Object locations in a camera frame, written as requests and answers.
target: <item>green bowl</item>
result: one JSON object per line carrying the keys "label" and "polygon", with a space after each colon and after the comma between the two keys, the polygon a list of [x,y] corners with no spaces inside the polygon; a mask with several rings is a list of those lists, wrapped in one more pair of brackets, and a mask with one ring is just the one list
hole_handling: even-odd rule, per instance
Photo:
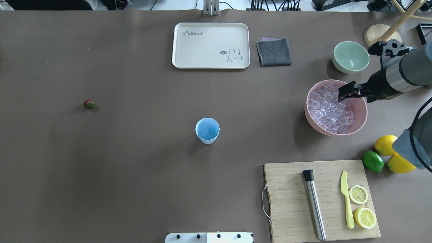
{"label": "green bowl", "polygon": [[334,48],[332,61],[337,70],[353,74],[369,65],[369,53],[358,43],[341,42]]}

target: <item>green lime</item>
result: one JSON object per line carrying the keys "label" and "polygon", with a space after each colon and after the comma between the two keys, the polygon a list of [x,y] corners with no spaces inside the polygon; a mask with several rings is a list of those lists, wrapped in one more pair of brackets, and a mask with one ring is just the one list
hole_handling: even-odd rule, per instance
{"label": "green lime", "polygon": [[362,160],[365,167],[373,172],[381,172],[382,168],[384,168],[384,161],[374,151],[366,151]]}

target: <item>lemon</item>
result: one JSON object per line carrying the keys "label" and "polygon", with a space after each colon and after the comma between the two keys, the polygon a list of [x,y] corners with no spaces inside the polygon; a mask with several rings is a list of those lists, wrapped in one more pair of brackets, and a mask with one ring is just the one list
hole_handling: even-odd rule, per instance
{"label": "lemon", "polygon": [[358,225],[365,229],[372,229],[377,224],[377,217],[369,208],[358,208],[354,212],[354,219]]}
{"label": "lemon", "polygon": [[349,189],[349,198],[357,204],[364,204],[368,200],[368,192],[361,185],[353,185]]}
{"label": "lemon", "polygon": [[393,142],[395,142],[397,139],[394,135],[385,135],[380,137],[375,141],[374,147],[375,150],[380,155],[393,155],[395,151],[393,150]]}
{"label": "lemon", "polygon": [[387,168],[396,173],[406,173],[415,169],[416,167],[404,159],[398,153],[395,153],[390,159],[388,159]]}
{"label": "lemon", "polygon": [[365,167],[373,172],[381,172],[382,168],[384,168],[384,161],[374,151],[366,151],[363,154],[362,161]]}

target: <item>knife handle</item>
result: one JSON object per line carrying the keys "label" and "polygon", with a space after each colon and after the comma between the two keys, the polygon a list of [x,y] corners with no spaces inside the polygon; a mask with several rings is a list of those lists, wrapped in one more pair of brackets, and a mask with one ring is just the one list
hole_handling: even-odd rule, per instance
{"label": "knife handle", "polygon": [[349,201],[349,197],[345,197],[345,215],[346,215],[346,225],[348,228],[354,228],[354,217],[353,211],[351,210],[351,202]]}

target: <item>wooden base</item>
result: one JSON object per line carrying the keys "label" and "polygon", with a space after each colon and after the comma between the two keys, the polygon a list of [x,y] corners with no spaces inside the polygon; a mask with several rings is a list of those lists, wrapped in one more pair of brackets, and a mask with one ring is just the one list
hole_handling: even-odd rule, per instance
{"label": "wooden base", "polygon": [[388,29],[390,29],[390,26],[383,25],[383,24],[372,25],[371,27],[369,27],[366,30],[366,32],[365,32],[365,41],[366,41],[366,44],[368,46],[371,46],[375,42],[378,42],[378,41],[388,41],[388,40],[391,40],[391,39],[396,39],[399,42],[402,42],[402,38],[401,38],[400,34],[397,31],[395,33],[393,33],[387,40],[381,40],[382,35]]}

